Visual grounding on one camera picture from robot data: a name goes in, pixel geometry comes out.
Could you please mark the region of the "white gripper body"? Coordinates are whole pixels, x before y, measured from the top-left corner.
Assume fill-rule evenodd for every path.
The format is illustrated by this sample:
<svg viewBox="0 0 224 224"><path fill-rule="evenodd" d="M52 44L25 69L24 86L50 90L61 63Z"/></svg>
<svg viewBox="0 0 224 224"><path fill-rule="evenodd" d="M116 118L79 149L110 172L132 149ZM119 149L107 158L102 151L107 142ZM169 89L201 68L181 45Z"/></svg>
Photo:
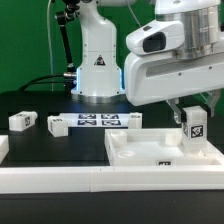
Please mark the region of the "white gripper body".
<svg viewBox="0 0 224 224"><path fill-rule="evenodd" d="M144 105L224 88L224 31L217 29L212 52L179 60L175 52L185 43L181 23L149 23L126 37L126 96Z"/></svg>

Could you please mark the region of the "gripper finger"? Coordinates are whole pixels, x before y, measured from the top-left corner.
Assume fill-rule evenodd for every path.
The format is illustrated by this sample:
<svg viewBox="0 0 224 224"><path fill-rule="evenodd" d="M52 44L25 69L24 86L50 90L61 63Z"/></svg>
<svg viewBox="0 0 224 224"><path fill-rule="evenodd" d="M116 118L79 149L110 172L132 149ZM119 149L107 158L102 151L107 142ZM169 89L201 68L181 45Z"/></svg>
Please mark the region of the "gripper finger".
<svg viewBox="0 0 224 224"><path fill-rule="evenodd" d="M211 90L207 92L208 96L206 98L206 111L209 117L213 117L215 114L215 106L221 97L221 90Z"/></svg>
<svg viewBox="0 0 224 224"><path fill-rule="evenodd" d="M167 104L170 106L170 108L173 110L173 117L174 117L174 121L177 124L181 123L181 110L177 107L177 105L179 104L179 99L178 98L174 98L174 99L169 99L167 100Z"/></svg>

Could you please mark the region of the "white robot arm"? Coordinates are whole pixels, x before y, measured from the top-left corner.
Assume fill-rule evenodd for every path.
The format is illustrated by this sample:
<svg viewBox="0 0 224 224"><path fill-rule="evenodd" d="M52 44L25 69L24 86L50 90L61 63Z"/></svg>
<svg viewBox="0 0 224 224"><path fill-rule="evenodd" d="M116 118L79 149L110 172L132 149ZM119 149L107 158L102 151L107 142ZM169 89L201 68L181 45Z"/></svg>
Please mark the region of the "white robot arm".
<svg viewBox="0 0 224 224"><path fill-rule="evenodd" d="M74 97L108 102L125 88L135 105L165 101L179 122L186 113L181 97L206 92L206 111L224 88L224 31L221 0L154 0L155 19L126 37L129 54L123 68L116 63L116 28L99 6L125 6L136 0L62 0L67 21L78 18L82 29L82 63L77 69Z"/></svg>

